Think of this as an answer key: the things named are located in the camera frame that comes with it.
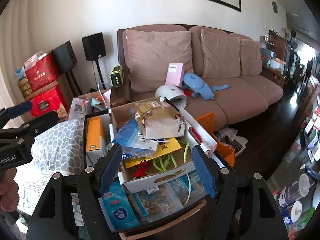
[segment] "brown pillow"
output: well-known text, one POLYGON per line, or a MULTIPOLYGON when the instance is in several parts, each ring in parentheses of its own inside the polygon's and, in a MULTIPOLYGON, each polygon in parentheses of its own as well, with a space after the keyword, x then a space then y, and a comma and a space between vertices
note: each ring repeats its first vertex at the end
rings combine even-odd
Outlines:
POLYGON ((135 93, 157 90, 165 84, 170 63, 183 63, 192 72, 191 32, 127 30, 129 78, 135 93))
POLYGON ((241 40, 240 62, 242 76, 258 76, 262 72, 262 60, 258 41, 241 40))
POLYGON ((240 38, 201 30, 201 47, 204 54, 204 79, 239 77, 240 38))

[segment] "speaker stand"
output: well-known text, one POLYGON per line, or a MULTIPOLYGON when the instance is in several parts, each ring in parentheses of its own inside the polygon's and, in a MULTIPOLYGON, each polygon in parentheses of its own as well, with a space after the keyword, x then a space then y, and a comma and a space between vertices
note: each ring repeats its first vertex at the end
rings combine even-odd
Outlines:
POLYGON ((80 88, 80 86, 79 86, 79 84, 78 84, 78 82, 77 82, 77 80, 76 80, 76 78, 75 78, 75 75, 73 74, 72 69, 66 72, 66 77, 67 77, 68 83, 69 83, 69 85, 70 85, 70 88, 71 88, 71 90, 72 90, 73 96, 76 97, 76 96, 77 96, 77 93, 76 93, 76 91, 75 91, 75 89, 74 89, 74 87, 73 87, 73 84, 72 84, 72 82, 71 82, 71 79, 73 80, 73 83, 75 84, 75 86, 76 86, 79 94, 80 94, 80 95, 83 95, 83 93, 82 93, 82 91, 81 91, 81 88, 80 88))
POLYGON ((103 77, 102 77, 99 61, 96 59, 95 62, 96 62, 96 65, 97 65, 97 69, 98 69, 99 77, 100 77, 100 80, 101 80, 101 83, 102 83, 102 87, 103 87, 104 90, 106 90, 106 85, 104 84, 104 81, 103 81, 103 77))

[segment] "red gift box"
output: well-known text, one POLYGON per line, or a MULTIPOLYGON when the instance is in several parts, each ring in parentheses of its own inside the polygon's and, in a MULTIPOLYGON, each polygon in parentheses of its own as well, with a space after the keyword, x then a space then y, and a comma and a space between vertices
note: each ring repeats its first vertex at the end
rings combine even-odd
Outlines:
POLYGON ((49 53, 39 60, 35 66, 26 70, 26 76, 32 91, 37 91, 57 80, 61 74, 57 70, 52 54, 49 53))
POLYGON ((45 114, 51 110, 58 113, 59 118, 68 115, 69 107, 63 98, 58 85, 30 99, 32 109, 30 113, 33 117, 45 114))

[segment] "sofa armrest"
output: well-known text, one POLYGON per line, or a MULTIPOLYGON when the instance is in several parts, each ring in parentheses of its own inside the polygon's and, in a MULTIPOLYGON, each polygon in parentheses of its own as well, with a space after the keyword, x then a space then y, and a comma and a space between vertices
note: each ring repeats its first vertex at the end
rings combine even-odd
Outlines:
POLYGON ((124 80, 121 87, 112 87, 110 96, 110 106, 114 108, 116 106, 125 105, 132 102, 130 80, 128 76, 128 67, 123 65, 124 80))
POLYGON ((267 67, 266 65, 262 65, 262 67, 263 68, 261 76, 264 76, 265 78, 282 88, 284 85, 285 76, 283 76, 280 72, 276 71, 275 69, 267 67))

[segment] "green radio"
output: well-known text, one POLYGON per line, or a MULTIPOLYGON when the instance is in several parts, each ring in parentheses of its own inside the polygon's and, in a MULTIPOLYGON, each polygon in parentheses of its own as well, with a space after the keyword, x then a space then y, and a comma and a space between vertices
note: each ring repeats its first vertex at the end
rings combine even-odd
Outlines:
POLYGON ((120 87, 123 84, 123 67, 121 65, 115 65, 110 74, 113 87, 120 87))

